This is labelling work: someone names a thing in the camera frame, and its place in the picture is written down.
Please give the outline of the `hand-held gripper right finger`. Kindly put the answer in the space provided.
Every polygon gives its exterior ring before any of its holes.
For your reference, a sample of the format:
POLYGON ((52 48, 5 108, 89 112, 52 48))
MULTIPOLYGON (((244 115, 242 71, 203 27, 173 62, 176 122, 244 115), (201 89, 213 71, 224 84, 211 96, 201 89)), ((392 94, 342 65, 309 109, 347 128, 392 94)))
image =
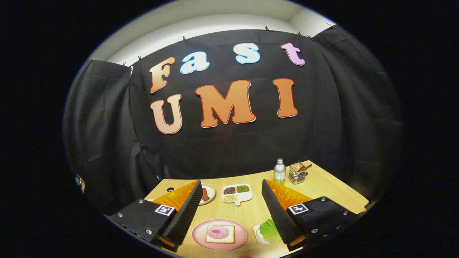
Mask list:
POLYGON ((289 251, 315 247, 359 218, 326 196, 312 199, 267 179, 262 181, 262 196, 289 251))

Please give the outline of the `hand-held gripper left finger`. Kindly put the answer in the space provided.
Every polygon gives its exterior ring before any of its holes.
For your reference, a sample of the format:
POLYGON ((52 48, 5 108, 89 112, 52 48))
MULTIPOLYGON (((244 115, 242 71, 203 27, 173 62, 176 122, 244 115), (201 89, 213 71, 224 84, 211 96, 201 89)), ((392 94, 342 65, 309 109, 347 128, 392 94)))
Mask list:
POLYGON ((176 252, 190 228, 202 194, 201 181, 195 180, 153 201, 138 199, 110 219, 143 241, 176 252))

